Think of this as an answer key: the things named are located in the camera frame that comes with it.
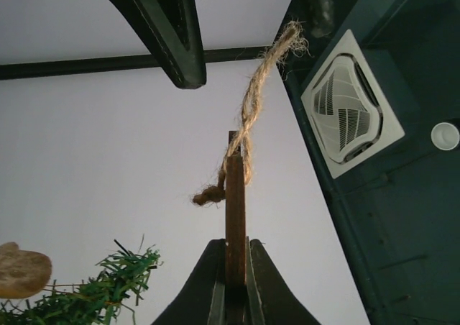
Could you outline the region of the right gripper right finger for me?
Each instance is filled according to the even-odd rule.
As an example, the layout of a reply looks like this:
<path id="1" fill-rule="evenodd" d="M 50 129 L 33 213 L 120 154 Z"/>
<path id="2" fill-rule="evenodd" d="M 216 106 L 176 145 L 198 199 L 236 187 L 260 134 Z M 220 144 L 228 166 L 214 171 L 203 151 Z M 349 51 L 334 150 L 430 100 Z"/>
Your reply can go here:
<path id="1" fill-rule="evenodd" d="M 248 292 L 253 324 L 318 324 L 294 296 L 263 244 L 249 241 Z"/>

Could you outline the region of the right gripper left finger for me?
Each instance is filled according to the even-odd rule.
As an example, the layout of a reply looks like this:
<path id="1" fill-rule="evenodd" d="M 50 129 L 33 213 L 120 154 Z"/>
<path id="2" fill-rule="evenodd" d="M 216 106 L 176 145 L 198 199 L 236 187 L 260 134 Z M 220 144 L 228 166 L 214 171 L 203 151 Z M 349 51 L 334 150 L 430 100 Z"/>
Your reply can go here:
<path id="1" fill-rule="evenodd" d="M 153 325 L 225 324 L 225 240 L 212 239 L 176 298 Z"/>

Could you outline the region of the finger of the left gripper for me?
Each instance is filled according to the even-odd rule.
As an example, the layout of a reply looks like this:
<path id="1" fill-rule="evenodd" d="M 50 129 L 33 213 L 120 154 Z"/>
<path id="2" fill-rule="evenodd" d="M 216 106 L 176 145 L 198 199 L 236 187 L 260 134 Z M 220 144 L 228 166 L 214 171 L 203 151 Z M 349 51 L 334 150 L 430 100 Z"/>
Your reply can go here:
<path id="1" fill-rule="evenodd" d="M 195 0 L 109 0 L 173 84 L 197 89 L 207 81 Z"/>

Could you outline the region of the small green christmas tree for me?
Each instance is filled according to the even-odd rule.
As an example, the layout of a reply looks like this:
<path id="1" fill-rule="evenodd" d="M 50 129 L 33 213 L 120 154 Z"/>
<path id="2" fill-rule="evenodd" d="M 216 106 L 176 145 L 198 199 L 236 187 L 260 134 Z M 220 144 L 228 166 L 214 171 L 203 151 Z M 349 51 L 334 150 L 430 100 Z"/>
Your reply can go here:
<path id="1" fill-rule="evenodd" d="M 145 252 L 119 249 L 97 265 L 100 273 L 81 283 L 45 286 L 45 294 L 34 303 L 26 297 L 21 307 L 12 299 L 1 303 L 2 324 L 115 324 L 122 310 L 132 315 L 135 310 L 128 300 L 138 306 L 149 289 L 153 270 L 161 266 L 160 253 L 153 246 Z"/>

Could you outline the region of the brown heart ornament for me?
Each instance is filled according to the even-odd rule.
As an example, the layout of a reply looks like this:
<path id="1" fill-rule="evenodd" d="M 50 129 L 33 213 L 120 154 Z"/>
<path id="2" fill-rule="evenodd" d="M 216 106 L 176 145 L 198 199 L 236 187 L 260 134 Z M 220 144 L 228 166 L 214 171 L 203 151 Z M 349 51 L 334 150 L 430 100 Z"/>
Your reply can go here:
<path id="1" fill-rule="evenodd" d="M 289 52 L 303 54 L 308 41 L 300 22 L 288 22 L 263 58 L 241 102 L 239 126 L 229 132 L 229 144 L 218 170 L 216 183 L 192 197 L 197 206 L 225 202 L 225 284 L 231 292 L 247 283 L 245 187 L 252 181 L 252 128 L 262 111 L 262 90 L 272 69 Z"/>

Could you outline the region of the gingerbread figure ornament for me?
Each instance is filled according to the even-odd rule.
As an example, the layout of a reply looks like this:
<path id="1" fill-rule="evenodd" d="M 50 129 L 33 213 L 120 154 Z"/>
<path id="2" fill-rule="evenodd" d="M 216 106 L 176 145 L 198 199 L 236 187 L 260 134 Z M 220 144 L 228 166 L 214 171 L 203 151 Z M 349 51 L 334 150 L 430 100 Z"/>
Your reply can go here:
<path id="1" fill-rule="evenodd" d="M 16 242 L 1 245 L 1 298 L 23 299 L 41 292 L 52 275 L 51 259 L 21 250 Z"/>

